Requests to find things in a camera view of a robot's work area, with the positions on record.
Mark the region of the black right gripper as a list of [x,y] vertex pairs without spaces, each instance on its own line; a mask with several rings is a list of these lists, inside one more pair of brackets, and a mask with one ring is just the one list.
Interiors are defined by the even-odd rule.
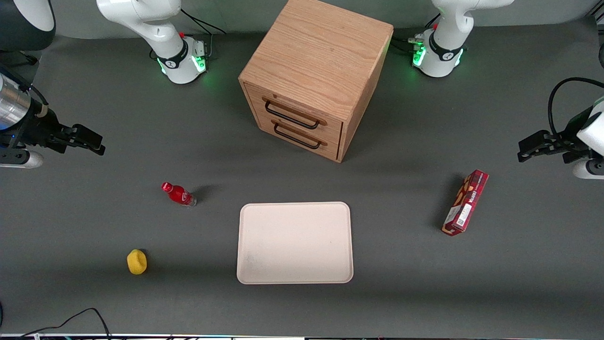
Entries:
[[50,148],[58,153],[65,153],[66,148],[87,149],[96,155],[103,156],[106,147],[102,145],[103,137],[88,129],[84,125],[75,124],[71,127],[71,137],[63,133],[65,125],[59,123],[59,120],[53,110],[47,110],[47,113],[41,118],[36,116],[40,109],[29,109],[30,116],[26,125],[26,145],[39,146],[41,148]]

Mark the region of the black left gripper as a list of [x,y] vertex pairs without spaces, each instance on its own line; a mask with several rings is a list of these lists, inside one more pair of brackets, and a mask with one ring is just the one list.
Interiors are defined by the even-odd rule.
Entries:
[[564,164],[574,163],[591,157],[591,149],[577,138],[557,138],[546,132],[536,132],[519,141],[518,161],[524,163],[529,159],[541,155],[561,154]]

